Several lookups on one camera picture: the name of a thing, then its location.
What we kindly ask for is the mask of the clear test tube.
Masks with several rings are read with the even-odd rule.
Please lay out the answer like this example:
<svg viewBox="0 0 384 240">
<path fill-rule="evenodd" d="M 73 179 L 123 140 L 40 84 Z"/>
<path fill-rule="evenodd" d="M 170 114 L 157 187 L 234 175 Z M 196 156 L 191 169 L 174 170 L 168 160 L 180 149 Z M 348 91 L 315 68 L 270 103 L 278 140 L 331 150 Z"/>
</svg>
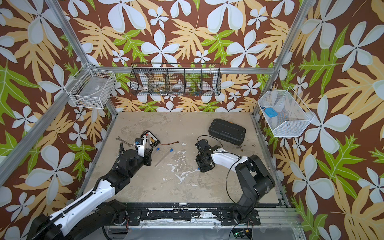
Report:
<svg viewBox="0 0 384 240">
<path fill-rule="evenodd" d="M 161 159 L 155 164 L 155 167 L 157 167 L 164 159 L 166 159 L 170 153 L 172 152 L 169 150 L 164 156 L 162 156 Z"/>
</svg>

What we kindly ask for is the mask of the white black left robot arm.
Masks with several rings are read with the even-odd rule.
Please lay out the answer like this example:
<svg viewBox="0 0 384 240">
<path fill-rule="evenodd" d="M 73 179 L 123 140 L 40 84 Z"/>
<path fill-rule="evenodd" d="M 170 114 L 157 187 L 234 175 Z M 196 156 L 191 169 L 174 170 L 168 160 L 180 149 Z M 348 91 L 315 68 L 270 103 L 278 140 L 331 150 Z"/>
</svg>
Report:
<svg viewBox="0 0 384 240">
<path fill-rule="evenodd" d="M 29 240 L 81 240 L 103 226 L 120 219 L 126 207 L 111 200 L 124 189 L 142 166 L 152 164 L 152 148 L 144 145 L 119 154 L 111 170 L 95 186 L 65 208 L 36 217 L 27 235 Z"/>
</svg>

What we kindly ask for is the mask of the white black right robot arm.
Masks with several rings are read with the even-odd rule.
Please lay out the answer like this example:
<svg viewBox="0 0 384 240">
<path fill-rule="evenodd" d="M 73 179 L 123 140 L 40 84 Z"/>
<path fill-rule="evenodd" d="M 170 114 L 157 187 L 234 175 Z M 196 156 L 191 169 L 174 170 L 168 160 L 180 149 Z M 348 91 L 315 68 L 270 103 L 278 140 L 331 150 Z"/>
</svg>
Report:
<svg viewBox="0 0 384 240">
<path fill-rule="evenodd" d="M 211 147 L 206 139 L 198 140 L 196 147 L 196 162 L 200 172 L 211 171 L 219 165 L 227 168 L 228 172 L 235 172 L 238 177 L 243 194 L 234 202 L 230 219 L 237 224 L 255 221 L 257 203 L 276 186 L 274 178 L 260 157 L 241 157 L 219 146 Z"/>
</svg>

